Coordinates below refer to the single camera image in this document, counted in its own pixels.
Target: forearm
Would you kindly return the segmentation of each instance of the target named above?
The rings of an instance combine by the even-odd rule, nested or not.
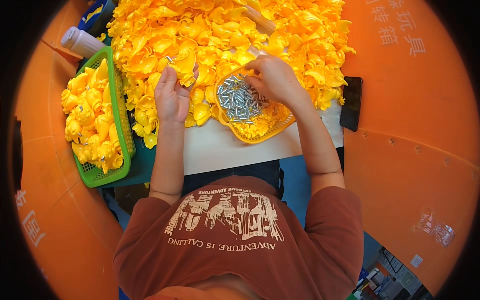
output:
[[[149,196],[170,205],[181,196],[184,139],[183,124],[160,124]]]
[[[312,194],[326,186],[345,187],[338,154],[322,119],[310,104],[292,108],[297,120],[307,172],[312,179]]]

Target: maroon t-shirt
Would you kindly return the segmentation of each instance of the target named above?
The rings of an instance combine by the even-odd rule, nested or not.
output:
[[[113,261],[120,287],[141,300],[232,273],[265,299],[344,300],[362,264],[360,200],[339,187],[318,191],[304,229],[274,194],[263,180],[231,176],[173,206],[139,200]]]

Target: pile of metal pins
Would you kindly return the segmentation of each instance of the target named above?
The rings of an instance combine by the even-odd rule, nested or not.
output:
[[[263,107],[270,104],[244,79],[242,74],[231,75],[217,86],[216,94],[231,122],[254,124],[250,119],[261,115]]]

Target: bottle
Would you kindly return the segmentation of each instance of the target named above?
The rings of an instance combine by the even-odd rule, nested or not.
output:
[[[71,52],[88,59],[105,47],[105,44],[97,40],[97,38],[75,26],[70,27],[65,32],[61,38],[61,45]]]

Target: dark pants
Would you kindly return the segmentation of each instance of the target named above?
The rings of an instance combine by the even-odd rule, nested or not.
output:
[[[215,180],[231,175],[253,176],[265,180],[276,189],[278,198],[282,199],[283,170],[280,169],[280,161],[278,159],[253,165],[187,175],[183,180],[181,196],[184,197],[186,194],[204,187]]]

